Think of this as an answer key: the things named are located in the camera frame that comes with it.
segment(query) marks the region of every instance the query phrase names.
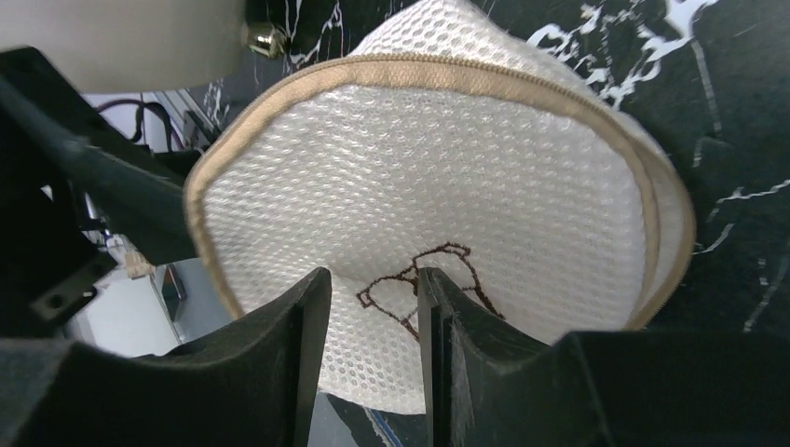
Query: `brown embroidered logo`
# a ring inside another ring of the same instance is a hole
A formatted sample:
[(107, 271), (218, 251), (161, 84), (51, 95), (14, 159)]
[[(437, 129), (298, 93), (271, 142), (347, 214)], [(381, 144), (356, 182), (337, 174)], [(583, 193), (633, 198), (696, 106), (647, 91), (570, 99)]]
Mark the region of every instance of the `brown embroidered logo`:
[[(417, 331), (417, 271), (419, 266), (440, 267), (450, 278), (458, 283), (461, 290), (479, 302), (489, 312), (503, 318), (491, 300), (485, 295), (480, 284), (477, 270), (470, 262), (471, 249), (460, 244), (447, 242), (435, 249), (423, 251), (411, 259), (411, 264), (400, 273), (376, 279), (368, 287), (357, 293), (363, 308), (372, 307), (384, 315), (398, 321), (415, 340), (419, 341)], [(414, 300), (403, 300), (403, 296), (414, 295)]]

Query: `black marble pattern surface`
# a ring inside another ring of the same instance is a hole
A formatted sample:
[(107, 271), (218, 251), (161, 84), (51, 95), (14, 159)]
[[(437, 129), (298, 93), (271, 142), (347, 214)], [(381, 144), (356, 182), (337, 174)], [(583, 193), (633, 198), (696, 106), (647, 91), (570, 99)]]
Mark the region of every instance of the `black marble pattern surface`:
[[(283, 76), (345, 56), (415, 2), (250, 1), (250, 19), (279, 24), (293, 44), (281, 61), (251, 54), (237, 73), (190, 89), (220, 129)], [(686, 184), (696, 250), (650, 327), (790, 337), (790, 2), (473, 1), (635, 117)]]

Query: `metal screw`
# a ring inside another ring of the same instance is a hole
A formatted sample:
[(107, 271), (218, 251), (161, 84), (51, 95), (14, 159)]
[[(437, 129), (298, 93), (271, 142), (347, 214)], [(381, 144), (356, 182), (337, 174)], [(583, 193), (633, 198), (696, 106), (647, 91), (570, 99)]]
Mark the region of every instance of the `metal screw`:
[(277, 25), (269, 22), (251, 23), (247, 28), (247, 46), (252, 51), (269, 59), (277, 59), (285, 54), (288, 37)]

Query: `black plastic part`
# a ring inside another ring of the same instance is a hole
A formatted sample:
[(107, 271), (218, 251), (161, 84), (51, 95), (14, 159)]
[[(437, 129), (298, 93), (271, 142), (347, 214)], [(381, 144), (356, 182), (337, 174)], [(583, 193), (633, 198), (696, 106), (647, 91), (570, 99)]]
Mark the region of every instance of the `black plastic part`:
[(0, 210), (0, 336), (49, 337), (96, 297), (93, 284), (116, 261), (40, 190), (17, 191)]
[(37, 50), (0, 52), (0, 112), (150, 263), (196, 256), (183, 215), (184, 177), (128, 142)]
[(153, 154), (153, 156), (156, 161), (176, 174), (186, 178), (198, 160), (200, 160), (202, 154), (198, 151), (179, 151), (159, 152)]
[(0, 208), (49, 185), (58, 169), (0, 107)]
[(0, 341), (0, 445), (303, 447), (331, 296), (329, 271), (317, 269), (164, 357)]
[(571, 332), (551, 348), (419, 279), (429, 445), (790, 445), (790, 343), (766, 334)]

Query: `beige zipper trim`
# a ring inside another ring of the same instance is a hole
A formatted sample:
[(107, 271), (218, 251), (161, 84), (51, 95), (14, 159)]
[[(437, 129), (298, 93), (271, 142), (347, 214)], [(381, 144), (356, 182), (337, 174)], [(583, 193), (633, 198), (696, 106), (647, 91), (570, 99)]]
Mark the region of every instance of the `beige zipper trim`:
[[(693, 212), (686, 189), (673, 170), (643, 142), (624, 129), (605, 105), (593, 102), (552, 81), (477, 61), (416, 54), (348, 57), (309, 67), (267, 90), (244, 110), (211, 150), (198, 161), (186, 181), (184, 206), (192, 238), (223, 304), (233, 318), (240, 318), (244, 312), (225, 281), (222, 267), (217, 260), (216, 250), (206, 227), (203, 197), (214, 180), (250, 147), (273, 119), (299, 102), (345, 85), (452, 90), (466, 95), (519, 102), (549, 113), (574, 118), (594, 130), (623, 157), (633, 172), (642, 198), (647, 251), (645, 275), (637, 302), (646, 304), (633, 313), (625, 329), (644, 326), (661, 309), (686, 271), (694, 243)], [(661, 232), (658, 205), (646, 165), (662, 170), (671, 179), (676, 193), (684, 202), (687, 223), (673, 269), (651, 297), (646, 297), (645, 294), (655, 277)]]

